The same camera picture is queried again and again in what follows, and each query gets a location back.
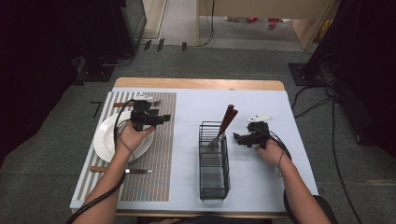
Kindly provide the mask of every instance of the hand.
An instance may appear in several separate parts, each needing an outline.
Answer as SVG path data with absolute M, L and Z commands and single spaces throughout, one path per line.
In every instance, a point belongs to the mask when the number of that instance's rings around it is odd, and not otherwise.
M 145 139 L 145 137 L 150 133 L 154 132 L 154 130 L 155 127 L 151 126 L 143 131 L 138 132 L 134 129 L 133 123 L 128 120 L 125 124 L 125 128 L 123 129 L 119 137 L 119 142 L 117 143 L 117 145 L 120 147 L 123 146 L 124 143 L 128 147 L 130 153 L 133 153 L 140 146 L 143 139 Z
M 272 139 L 269 139 L 267 141 L 265 149 L 261 148 L 260 146 L 256 146 L 256 151 L 259 153 L 263 160 L 274 166 L 279 165 L 279 159 L 282 156 L 282 153 L 284 153 L 283 149 L 279 146 L 279 144 Z M 284 160 L 285 158 L 288 159 L 288 156 L 283 155 L 282 160 Z

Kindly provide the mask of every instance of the forearm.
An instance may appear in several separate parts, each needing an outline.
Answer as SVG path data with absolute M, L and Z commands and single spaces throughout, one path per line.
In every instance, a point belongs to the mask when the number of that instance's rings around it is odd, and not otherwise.
M 290 209 L 300 223 L 330 223 L 289 158 L 282 158 L 279 169 Z
M 119 147 L 123 146 L 118 146 L 111 163 L 107 166 L 106 171 L 84 204 L 108 192 L 120 182 L 130 154 L 127 150 L 119 150 Z M 120 190 L 117 189 L 107 198 L 83 213 L 74 223 L 114 223 L 119 192 Z

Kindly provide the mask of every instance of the wire basket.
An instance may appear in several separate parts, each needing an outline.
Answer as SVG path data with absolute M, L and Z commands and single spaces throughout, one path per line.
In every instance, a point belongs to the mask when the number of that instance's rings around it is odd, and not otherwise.
M 219 138 L 219 147 L 209 150 L 209 143 L 218 136 L 221 122 L 204 121 L 199 128 L 200 199 L 224 200 L 230 190 L 227 138 Z

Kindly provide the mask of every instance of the gray carpet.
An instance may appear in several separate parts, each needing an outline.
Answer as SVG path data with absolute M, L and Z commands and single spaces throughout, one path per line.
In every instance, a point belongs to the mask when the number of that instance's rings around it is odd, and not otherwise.
M 280 80 L 292 102 L 300 88 L 294 85 L 288 63 L 306 63 L 310 56 L 311 52 L 263 49 L 140 49 L 133 60 L 115 69 L 110 82 L 71 86 L 39 133 L 6 157 L 0 171 L 0 223 L 66 222 L 71 215 L 68 206 L 99 119 L 99 114 L 93 118 L 97 105 L 91 101 L 103 102 L 118 77 Z M 325 96 L 322 88 L 303 92 L 295 113 Z M 395 223 L 396 186 L 366 182 L 384 179 L 388 168 L 388 178 L 396 178 L 396 165 L 389 167 L 394 158 L 379 147 L 357 145 L 353 125 L 339 104 L 335 105 L 335 120 L 335 150 L 340 170 L 362 222 Z M 320 194 L 332 206 L 339 223 L 358 223 L 334 165 L 331 103 L 298 118 L 297 125 Z M 291 223 L 287 219 L 274 222 Z M 135 218 L 118 217 L 116 223 L 135 223 Z

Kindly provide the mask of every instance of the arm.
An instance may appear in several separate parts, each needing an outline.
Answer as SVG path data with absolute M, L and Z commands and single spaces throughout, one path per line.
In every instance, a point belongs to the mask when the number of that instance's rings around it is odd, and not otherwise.
M 297 167 L 286 154 L 282 156 L 283 149 L 274 140 L 267 141 L 266 149 L 256 147 L 256 150 L 265 161 L 279 169 L 285 184 L 290 209 L 301 223 L 330 223 L 301 179 Z
M 116 152 L 110 164 L 107 166 L 105 173 L 102 175 L 95 188 L 90 195 L 88 195 L 84 204 L 108 192 L 119 183 L 132 152 L 135 151 L 142 140 L 154 130 L 154 127 L 150 127 L 144 131 L 137 132 L 132 127 L 131 121 L 127 122 L 125 129 L 118 139 Z M 94 205 L 78 217 L 74 223 L 114 223 L 119 192 L 120 189 Z

